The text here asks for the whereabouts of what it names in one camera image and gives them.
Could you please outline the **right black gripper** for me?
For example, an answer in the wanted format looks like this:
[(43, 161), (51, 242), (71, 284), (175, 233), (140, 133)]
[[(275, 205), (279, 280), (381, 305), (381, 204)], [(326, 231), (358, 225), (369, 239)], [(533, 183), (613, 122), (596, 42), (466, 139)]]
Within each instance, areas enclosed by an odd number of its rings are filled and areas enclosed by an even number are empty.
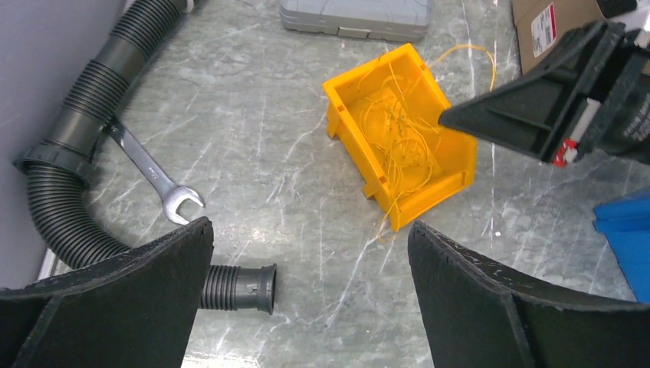
[(439, 123), (564, 167), (593, 150), (649, 163), (649, 33), (593, 21), (518, 79), (444, 111)]

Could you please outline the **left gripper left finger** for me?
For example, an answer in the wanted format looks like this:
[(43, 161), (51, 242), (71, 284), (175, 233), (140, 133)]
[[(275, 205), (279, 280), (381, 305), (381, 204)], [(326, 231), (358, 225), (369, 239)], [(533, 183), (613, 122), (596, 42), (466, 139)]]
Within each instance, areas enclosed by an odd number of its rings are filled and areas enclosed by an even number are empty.
[(3, 367), (179, 367), (213, 252), (201, 217), (96, 264), (1, 292)]

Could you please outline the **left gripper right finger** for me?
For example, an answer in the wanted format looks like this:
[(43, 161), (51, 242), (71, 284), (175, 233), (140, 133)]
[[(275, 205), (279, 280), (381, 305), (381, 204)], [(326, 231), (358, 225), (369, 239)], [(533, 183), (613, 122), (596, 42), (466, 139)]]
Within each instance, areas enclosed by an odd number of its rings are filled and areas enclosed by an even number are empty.
[(436, 367), (647, 367), (649, 306), (575, 291), (424, 222), (409, 264)]

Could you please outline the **orange plastic bin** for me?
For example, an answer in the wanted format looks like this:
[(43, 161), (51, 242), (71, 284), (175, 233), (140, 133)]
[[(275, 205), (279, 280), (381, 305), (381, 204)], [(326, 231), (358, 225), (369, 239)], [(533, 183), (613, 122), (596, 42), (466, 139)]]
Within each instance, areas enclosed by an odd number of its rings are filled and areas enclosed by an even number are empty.
[(439, 123), (451, 104), (407, 43), (323, 82), (338, 139), (394, 232), (474, 183), (477, 140)]

